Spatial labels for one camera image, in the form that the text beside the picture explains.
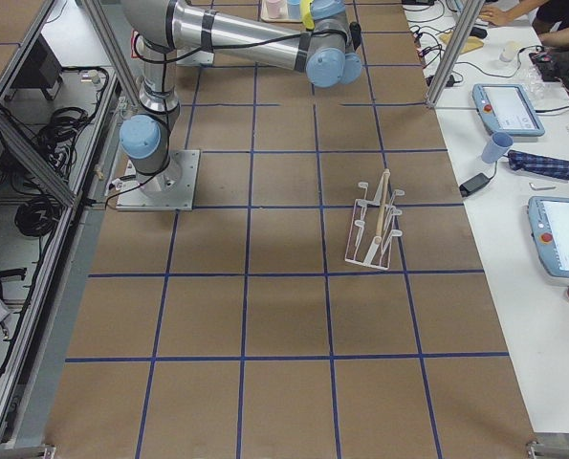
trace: yellow object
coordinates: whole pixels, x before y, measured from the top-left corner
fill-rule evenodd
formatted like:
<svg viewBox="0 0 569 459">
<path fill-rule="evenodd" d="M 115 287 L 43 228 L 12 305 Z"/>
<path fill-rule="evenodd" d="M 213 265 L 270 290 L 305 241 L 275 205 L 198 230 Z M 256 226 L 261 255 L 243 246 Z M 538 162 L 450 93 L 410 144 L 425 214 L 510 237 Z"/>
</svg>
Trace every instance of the yellow object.
<svg viewBox="0 0 569 459">
<path fill-rule="evenodd" d="M 452 38 L 452 33 L 451 32 L 442 33 L 441 35 L 439 35 L 439 38 L 441 39 L 441 41 L 448 44 L 450 39 Z M 484 42 L 482 40 L 480 40 L 476 36 L 470 36 L 469 38 L 467 38 L 467 43 L 465 43 L 463 51 L 461 51 L 460 54 L 463 55 L 464 53 L 468 53 L 469 51 L 478 50 L 483 46 Z"/>
<path fill-rule="evenodd" d="M 301 21 L 308 31 L 314 29 L 314 19 L 312 18 L 312 12 L 310 11 L 310 5 L 314 0 L 301 0 Z"/>
</svg>

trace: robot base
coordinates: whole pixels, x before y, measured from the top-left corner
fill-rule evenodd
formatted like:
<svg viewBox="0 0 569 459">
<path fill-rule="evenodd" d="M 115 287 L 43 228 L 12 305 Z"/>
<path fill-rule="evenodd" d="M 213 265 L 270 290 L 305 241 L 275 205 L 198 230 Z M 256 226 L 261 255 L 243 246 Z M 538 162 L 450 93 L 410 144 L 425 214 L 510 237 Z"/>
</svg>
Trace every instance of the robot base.
<svg viewBox="0 0 569 459">
<path fill-rule="evenodd" d="M 119 196 L 117 210 L 145 211 L 155 210 L 192 210 L 192 202 L 197 182 L 199 168 L 199 150 L 172 151 L 171 161 L 177 162 L 182 168 L 181 179 L 167 192 L 148 196 L 139 188 Z M 135 174 L 135 167 L 129 162 L 126 174 Z M 134 188 L 138 182 L 124 182 L 120 191 Z"/>
</svg>

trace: white drying rack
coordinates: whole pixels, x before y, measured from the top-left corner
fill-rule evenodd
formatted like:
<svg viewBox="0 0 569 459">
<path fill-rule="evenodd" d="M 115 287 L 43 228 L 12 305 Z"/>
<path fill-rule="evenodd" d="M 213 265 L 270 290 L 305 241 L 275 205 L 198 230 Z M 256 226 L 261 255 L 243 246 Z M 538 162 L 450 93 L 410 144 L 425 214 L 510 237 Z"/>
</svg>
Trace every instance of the white drying rack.
<svg viewBox="0 0 569 459">
<path fill-rule="evenodd" d="M 404 196 L 405 193 L 400 189 L 395 189 L 388 199 L 389 179 L 390 171 L 385 169 L 373 200 L 367 199 L 369 183 L 359 182 L 359 188 L 364 190 L 364 194 L 362 198 L 354 201 L 348 245 L 345 251 L 345 261 L 348 263 L 382 271 L 387 271 L 390 266 L 392 238 L 403 235 L 400 230 L 395 229 L 395 217 L 401 215 L 402 212 L 394 206 L 394 202 L 397 196 Z M 369 209 L 375 209 L 378 213 L 374 233 L 366 228 Z"/>
</svg>

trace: person's hand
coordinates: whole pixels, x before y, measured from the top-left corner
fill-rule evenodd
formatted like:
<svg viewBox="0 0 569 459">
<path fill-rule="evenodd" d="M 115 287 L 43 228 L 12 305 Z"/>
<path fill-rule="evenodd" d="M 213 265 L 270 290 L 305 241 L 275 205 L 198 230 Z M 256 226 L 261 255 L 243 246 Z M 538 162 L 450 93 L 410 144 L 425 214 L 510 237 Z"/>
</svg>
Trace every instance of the person's hand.
<svg viewBox="0 0 569 459">
<path fill-rule="evenodd" d="M 479 18 L 495 26 L 504 26 L 512 22 L 506 11 L 500 10 L 493 5 L 482 7 L 482 10 L 479 12 Z"/>
</svg>

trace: tablet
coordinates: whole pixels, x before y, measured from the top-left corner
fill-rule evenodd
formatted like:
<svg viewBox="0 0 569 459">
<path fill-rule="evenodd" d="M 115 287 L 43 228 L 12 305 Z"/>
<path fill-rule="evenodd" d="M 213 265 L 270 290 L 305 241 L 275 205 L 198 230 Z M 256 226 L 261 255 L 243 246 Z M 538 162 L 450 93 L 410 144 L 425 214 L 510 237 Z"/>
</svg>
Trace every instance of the tablet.
<svg viewBox="0 0 569 459">
<path fill-rule="evenodd" d="M 539 259 L 549 275 L 569 277 L 569 199 L 534 196 L 529 221 Z"/>
<path fill-rule="evenodd" d="M 477 113 L 491 132 L 510 136 L 545 134 L 533 104 L 519 84 L 475 84 L 472 91 Z"/>
</svg>

